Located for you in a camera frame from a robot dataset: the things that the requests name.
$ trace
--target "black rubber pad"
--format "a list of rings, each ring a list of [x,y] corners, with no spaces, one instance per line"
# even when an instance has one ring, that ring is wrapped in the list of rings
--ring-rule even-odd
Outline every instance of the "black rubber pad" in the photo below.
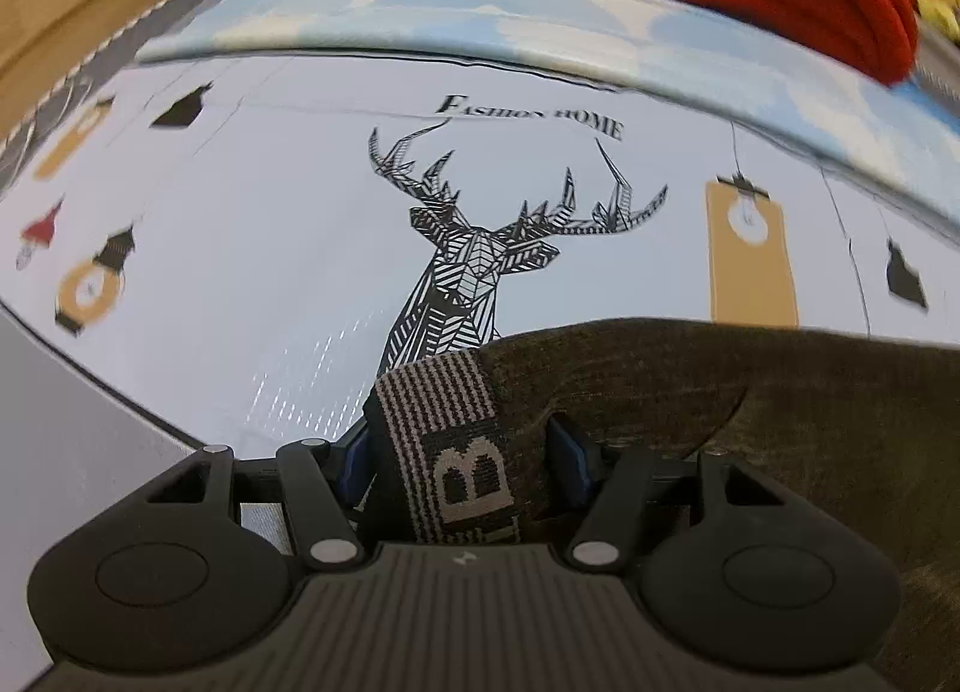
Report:
[[[656,631],[616,577],[574,572],[545,546],[382,548],[353,573],[311,577],[260,641],[170,676],[61,663],[32,692],[891,692],[860,665],[741,674]]]

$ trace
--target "brown fabric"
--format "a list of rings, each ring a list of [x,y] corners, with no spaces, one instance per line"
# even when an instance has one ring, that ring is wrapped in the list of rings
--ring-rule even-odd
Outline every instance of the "brown fabric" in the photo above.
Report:
[[[376,481],[362,537],[419,543],[517,540],[507,436],[475,351],[453,351],[377,378],[366,403]]]
[[[524,538],[549,505],[544,422],[594,438],[743,457],[896,563],[904,608],[878,668],[904,692],[960,689],[960,350],[816,332],[613,320],[475,354],[508,431]]]

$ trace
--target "metal rivet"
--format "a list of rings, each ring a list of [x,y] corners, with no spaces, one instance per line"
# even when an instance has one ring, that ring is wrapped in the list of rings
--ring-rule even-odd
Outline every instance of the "metal rivet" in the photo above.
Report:
[[[343,540],[339,537],[328,537],[325,540],[318,540],[310,546],[310,556],[318,562],[328,564],[337,564],[338,562],[349,562],[354,556],[357,556],[360,550],[350,543],[349,540]]]
[[[590,567],[602,567],[613,564],[620,557],[616,546],[604,543],[602,540],[588,540],[578,543],[573,549],[573,558],[581,564]]]

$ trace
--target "deer head illustration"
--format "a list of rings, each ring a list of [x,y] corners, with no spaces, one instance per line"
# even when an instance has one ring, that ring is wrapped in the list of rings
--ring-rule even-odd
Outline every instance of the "deer head illustration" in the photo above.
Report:
[[[373,171],[421,202],[410,209],[410,224],[436,247],[391,329],[378,374],[425,356],[478,347],[498,337],[494,314],[500,277],[541,270],[556,259],[560,251],[546,238],[628,232],[651,218],[666,201],[664,186],[642,210],[630,210],[630,183],[597,141],[614,184],[610,203],[597,202],[590,219],[573,218],[577,202],[573,173],[568,168],[563,194],[553,208],[548,210],[544,200],[531,211],[525,200],[510,224],[498,229],[474,227],[457,206],[460,192],[451,190],[448,182],[440,182],[453,151],[430,165],[420,180],[411,176],[416,162],[405,161],[416,138],[446,123],[400,138],[386,155],[380,153],[376,128],[368,142]]]

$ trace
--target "antler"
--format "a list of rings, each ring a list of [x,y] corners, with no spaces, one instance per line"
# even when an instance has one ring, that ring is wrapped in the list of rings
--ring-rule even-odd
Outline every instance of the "antler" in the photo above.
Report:
[[[649,219],[666,202],[667,186],[664,186],[656,197],[647,204],[642,210],[630,210],[631,197],[634,192],[627,183],[627,179],[613,164],[607,152],[604,151],[600,141],[596,141],[597,148],[603,154],[604,161],[607,162],[616,181],[613,185],[613,193],[610,197],[610,204],[603,207],[603,204],[597,202],[593,205],[592,220],[573,219],[573,213],[577,209],[576,195],[573,185],[573,174],[570,169],[566,170],[566,178],[563,181],[563,195],[560,197],[560,204],[547,213],[547,202],[542,202],[532,213],[527,213],[527,202],[523,202],[520,207],[520,216],[512,224],[497,229],[496,234],[507,238],[511,243],[526,243],[531,240],[549,237],[550,235],[597,235],[597,234],[616,234],[616,232],[627,232],[634,227],[639,227],[642,222]]]
[[[430,166],[430,169],[424,173],[424,177],[421,180],[416,180],[408,174],[413,170],[414,163],[416,162],[405,162],[403,160],[411,142],[416,140],[421,134],[438,130],[448,123],[448,121],[449,119],[433,127],[427,127],[425,130],[418,130],[408,134],[406,137],[400,138],[395,142],[394,147],[390,149],[390,152],[385,157],[381,157],[380,155],[379,134],[377,130],[374,129],[370,134],[370,142],[368,142],[368,147],[370,148],[370,163],[373,164],[373,171],[377,173],[378,176],[390,181],[390,183],[394,184],[400,191],[411,195],[411,197],[414,197],[416,200],[424,202],[435,202],[437,200],[456,202],[460,192],[458,191],[456,194],[450,192],[449,183],[445,182],[443,185],[440,185],[440,172],[443,171],[446,162],[450,160],[453,151],[443,154],[442,157],[437,159],[437,161]]]

